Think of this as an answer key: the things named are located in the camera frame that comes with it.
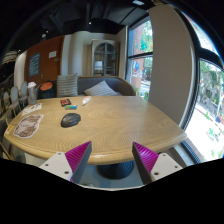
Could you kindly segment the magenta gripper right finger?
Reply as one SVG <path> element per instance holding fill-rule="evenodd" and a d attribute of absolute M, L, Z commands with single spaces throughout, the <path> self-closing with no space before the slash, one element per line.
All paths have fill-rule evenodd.
<path fill-rule="evenodd" d="M 137 142 L 133 143 L 132 153 L 144 185 L 182 169 L 167 153 L 157 154 Z"/>

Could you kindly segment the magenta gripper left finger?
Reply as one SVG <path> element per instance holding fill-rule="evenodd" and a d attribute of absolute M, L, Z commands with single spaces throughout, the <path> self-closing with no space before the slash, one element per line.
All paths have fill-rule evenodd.
<path fill-rule="evenodd" d="M 89 141 L 66 153 L 56 152 L 45 161 L 40 168 L 72 183 L 78 184 L 91 152 L 92 142 Z"/>

